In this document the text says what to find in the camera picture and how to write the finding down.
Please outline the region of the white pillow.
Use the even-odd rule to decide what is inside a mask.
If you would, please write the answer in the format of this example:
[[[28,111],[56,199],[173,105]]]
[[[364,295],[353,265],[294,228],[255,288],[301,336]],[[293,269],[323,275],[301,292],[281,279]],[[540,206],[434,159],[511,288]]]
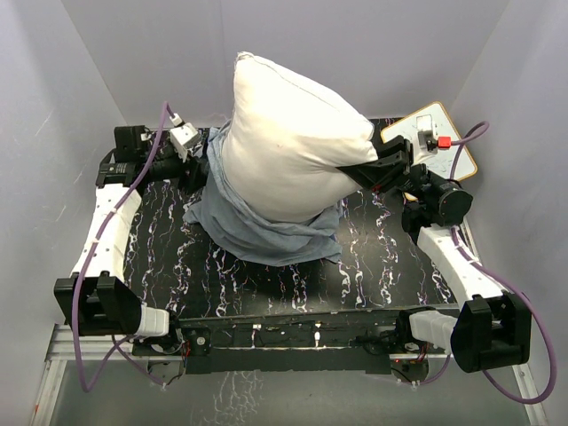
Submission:
[[[377,160],[373,124],[328,87],[249,52],[238,54],[222,147],[231,188],[259,216],[306,222],[359,185],[340,169]]]

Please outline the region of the blue pillowcase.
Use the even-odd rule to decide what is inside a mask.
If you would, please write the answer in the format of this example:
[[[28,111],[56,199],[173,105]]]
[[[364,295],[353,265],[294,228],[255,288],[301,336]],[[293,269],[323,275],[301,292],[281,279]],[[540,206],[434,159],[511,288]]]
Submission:
[[[299,224],[274,223],[260,217],[231,188],[225,176],[221,148],[229,127],[226,122],[209,130],[201,152],[209,166],[207,181],[201,198],[186,209],[184,221],[201,225],[220,248],[246,262],[275,267],[319,259],[338,262],[342,246],[336,232],[343,216],[342,203]]]

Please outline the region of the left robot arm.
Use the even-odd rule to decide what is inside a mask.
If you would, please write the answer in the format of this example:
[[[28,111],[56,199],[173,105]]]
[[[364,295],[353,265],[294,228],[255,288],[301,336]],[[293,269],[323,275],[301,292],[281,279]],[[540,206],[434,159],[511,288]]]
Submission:
[[[149,184],[175,180],[184,193],[204,186],[209,132],[189,123],[166,130],[152,156],[157,136],[144,125],[114,129],[115,147],[99,164],[86,242],[69,277],[56,280],[54,296],[66,323],[80,336],[152,338],[161,352],[172,354],[181,348],[183,332],[172,325],[171,313],[139,301],[125,284],[123,264],[130,228]]]

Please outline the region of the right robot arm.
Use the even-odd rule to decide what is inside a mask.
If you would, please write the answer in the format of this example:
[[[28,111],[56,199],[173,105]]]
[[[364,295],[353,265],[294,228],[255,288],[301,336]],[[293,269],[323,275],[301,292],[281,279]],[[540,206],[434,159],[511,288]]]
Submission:
[[[529,308],[476,268],[467,246],[454,241],[472,196],[456,181],[414,163],[412,144],[401,136],[386,143],[377,160],[340,170],[374,193],[396,189],[414,197],[403,208],[402,228],[438,268],[459,305],[458,317],[433,308],[401,312],[397,345],[414,352],[431,343],[453,355],[466,373],[525,363],[532,328]]]

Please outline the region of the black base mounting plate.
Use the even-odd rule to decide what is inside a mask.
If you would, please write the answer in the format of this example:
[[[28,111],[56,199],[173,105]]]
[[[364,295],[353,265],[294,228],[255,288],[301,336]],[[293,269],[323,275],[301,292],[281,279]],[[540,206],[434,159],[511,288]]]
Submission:
[[[164,337],[134,344],[136,356],[180,357],[187,375],[233,371],[391,372],[414,343],[410,317],[430,307],[181,319]]]

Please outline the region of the small whiteboard wooden frame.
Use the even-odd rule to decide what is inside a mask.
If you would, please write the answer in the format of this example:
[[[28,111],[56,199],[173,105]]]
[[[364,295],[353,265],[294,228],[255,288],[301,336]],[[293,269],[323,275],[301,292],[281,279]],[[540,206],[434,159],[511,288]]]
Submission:
[[[462,181],[477,173],[477,165],[465,146],[459,156],[458,134],[450,115],[439,101],[405,116],[381,131],[383,143],[401,136],[408,140],[414,152],[414,164],[423,163],[442,178]]]

